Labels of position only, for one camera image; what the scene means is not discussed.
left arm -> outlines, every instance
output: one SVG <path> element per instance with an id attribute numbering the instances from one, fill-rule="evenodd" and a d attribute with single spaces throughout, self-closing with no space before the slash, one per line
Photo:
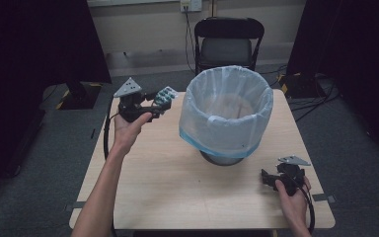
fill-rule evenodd
<path id="1" fill-rule="evenodd" d="M 115 116 L 114 145 L 85 206 L 76 220 L 72 236 L 109 236 L 113 222 L 116 187 L 122 161 L 152 115 L 146 113 L 133 123 Z"/>

gray carpet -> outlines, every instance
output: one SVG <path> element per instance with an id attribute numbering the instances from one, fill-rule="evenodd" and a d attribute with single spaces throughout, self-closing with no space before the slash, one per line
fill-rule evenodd
<path id="1" fill-rule="evenodd" d="M 279 66 L 262 66 L 258 71 Z M 264 78 L 271 84 L 275 75 L 264 74 Z M 56 110 L 66 91 L 64 85 L 42 103 L 46 115 L 20 175 L 0 180 L 0 236 L 70 235 L 71 213 L 65 207 L 78 196 L 109 97 L 127 78 L 117 77 L 112 85 L 105 85 L 93 110 Z M 153 91 L 165 86 L 184 91 L 192 78 L 190 71 L 133 76 L 143 88 Z M 332 80 L 322 80 L 322 85 L 328 91 Z M 298 108 L 304 100 L 289 102 Z M 293 114 L 300 118 L 308 110 Z M 325 193 L 337 199 L 331 204 L 336 226 L 315 230 L 314 236 L 379 236 L 379 144 L 366 134 L 359 114 L 339 97 L 297 124 Z M 91 138 L 93 129 L 96 133 Z M 287 230 L 278 234 L 291 236 Z"/>

trash can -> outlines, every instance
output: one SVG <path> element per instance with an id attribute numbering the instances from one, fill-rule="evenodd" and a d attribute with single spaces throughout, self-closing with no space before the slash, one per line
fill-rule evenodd
<path id="1" fill-rule="evenodd" d="M 202 71 L 187 87 L 180 137 L 209 162 L 234 165 L 260 145 L 272 104 L 272 90 L 257 72 L 240 66 Z"/>

cable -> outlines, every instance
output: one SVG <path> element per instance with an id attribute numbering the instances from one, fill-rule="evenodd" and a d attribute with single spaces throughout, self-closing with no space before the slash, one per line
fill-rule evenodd
<path id="1" fill-rule="evenodd" d="M 325 100 L 325 98 L 323 98 L 323 99 L 321 99 L 321 98 L 314 98 L 312 101 L 306 101 L 306 100 L 304 100 L 304 101 L 298 101 L 298 102 L 288 102 L 288 105 L 304 106 L 304 105 L 312 104 L 312 103 L 316 103 L 315 105 L 317 105 L 317 104 L 319 104 L 319 103 L 322 103 L 324 100 Z M 299 111 L 299 110 L 303 110 L 303 109 L 306 109 L 306 108 L 313 107 L 313 106 L 315 106 L 315 105 L 307 106 L 307 107 L 303 107 L 303 108 L 296 108 L 296 109 L 293 109 L 293 110 L 291 110 L 291 111 L 292 111 L 292 112 L 293 112 L 293 111 Z"/>
<path id="2" fill-rule="evenodd" d="M 214 6 L 215 6 L 215 3 L 214 3 L 214 0 L 212 0 L 212 2 L 211 2 L 211 17 L 214 17 Z"/>
<path id="3" fill-rule="evenodd" d="M 340 93 L 338 93 L 336 96 L 334 96 L 333 98 L 331 98 L 330 100 L 328 100 L 328 98 L 332 94 L 332 91 L 334 90 L 334 86 L 335 86 L 335 81 L 332 84 L 332 87 L 331 87 L 328 95 L 325 97 L 325 99 L 322 102 L 318 103 L 317 105 L 312 105 L 312 106 L 308 106 L 308 107 L 297 108 L 297 109 L 291 110 L 292 112 L 294 112 L 294 111 L 303 110 L 303 109 L 306 109 L 306 108 L 313 107 L 310 111 L 306 112 L 304 115 L 302 115 L 300 118 L 297 118 L 295 121 L 296 122 L 300 121 L 301 119 L 305 118 L 307 115 L 309 115 L 310 113 L 312 113 L 314 110 L 316 110 L 318 107 L 320 107 L 321 105 L 323 105 L 325 102 L 330 102 L 330 101 L 334 100 L 335 98 L 337 98 L 340 95 Z"/>
<path id="4" fill-rule="evenodd" d="M 119 115 L 119 113 L 116 113 L 115 115 L 113 115 L 113 116 L 111 116 L 110 117 L 110 121 L 111 121 L 111 119 L 113 119 L 115 116 L 117 116 L 117 115 Z"/>
<path id="5" fill-rule="evenodd" d="M 113 218 L 113 223 L 112 223 L 112 235 L 113 237 L 117 237 L 116 232 L 115 232 L 115 227 L 114 227 L 114 218 Z"/>
<path id="6" fill-rule="evenodd" d="M 310 195 L 309 188 L 306 185 L 306 187 L 307 187 L 307 193 L 306 193 L 303 190 L 303 188 L 300 187 L 295 181 L 294 181 L 294 183 L 296 184 L 296 186 L 298 187 L 298 189 L 301 191 L 301 193 L 303 193 L 304 198 L 306 199 L 307 203 L 309 204 L 310 225 L 309 225 L 309 228 L 307 228 L 307 229 L 309 230 L 309 233 L 312 234 L 313 230 L 315 229 L 316 217 L 315 217 L 315 207 L 313 206 L 313 203 L 312 203 L 312 197 Z"/>
<path id="7" fill-rule="evenodd" d="M 192 57 L 195 58 L 195 52 L 193 50 L 193 41 L 192 41 L 192 32 L 190 31 L 190 21 L 189 21 L 189 11 L 188 7 L 184 7 L 186 18 L 187 18 L 187 28 L 186 28 L 186 57 L 187 57 L 187 65 L 189 66 L 190 71 L 196 75 L 195 71 L 190 67 L 189 54 L 188 54 L 188 38 L 190 38 L 190 44 L 192 49 Z"/>
<path id="8" fill-rule="evenodd" d="M 107 160 L 107 157 L 109 157 L 109 131 L 110 131 L 110 123 L 111 123 L 111 118 L 110 118 L 110 112 L 111 112 L 111 107 L 113 104 L 113 99 L 114 97 L 111 97 L 109 101 L 109 107 L 107 109 L 107 116 L 106 116 L 106 124 L 104 126 L 104 157 Z"/>
<path id="9" fill-rule="evenodd" d="M 278 73 L 278 75 L 276 76 L 277 79 L 273 83 L 269 84 L 269 86 L 271 87 L 271 86 L 275 85 L 279 81 L 279 77 L 281 76 L 280 72 L 281 72 L 281 70 L 285 69 L 286 67 L 287 67 L 287 65 L 282 65 L 282 66 L 278 67 L 278 69 L 276 71 L 258 72 L 258 73 L 263 74 L 263 75 L 264 74 L 275 73 L 275 72 Z"/>
<path id="10" fill-rule="evenodd" d="M 260 73 L 260 74 L 270 74 L 270 73 L 280 72 L 284 67 L 287 67 L 287 65 L 282 65 L 282 66 L 278 67 L 278 69 L 276 71 L 258 72 L 258 73 Z"/>

right arm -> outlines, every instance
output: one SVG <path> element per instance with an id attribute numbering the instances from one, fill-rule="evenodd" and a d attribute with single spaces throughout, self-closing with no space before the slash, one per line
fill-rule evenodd
<path id="1" fill-rule="evenodd" d="M 285 186 L 280 180 L 275 181 L 276 188 L 281 201 L 282 213 L 290 226 L 291 232 L 295 237 L 311 237 L 306 225 L 307 201 L 300 190 L 290 197 L 285 190 Z M 303 190 L 311 189 L 309 180 L 304 177 Z"/>

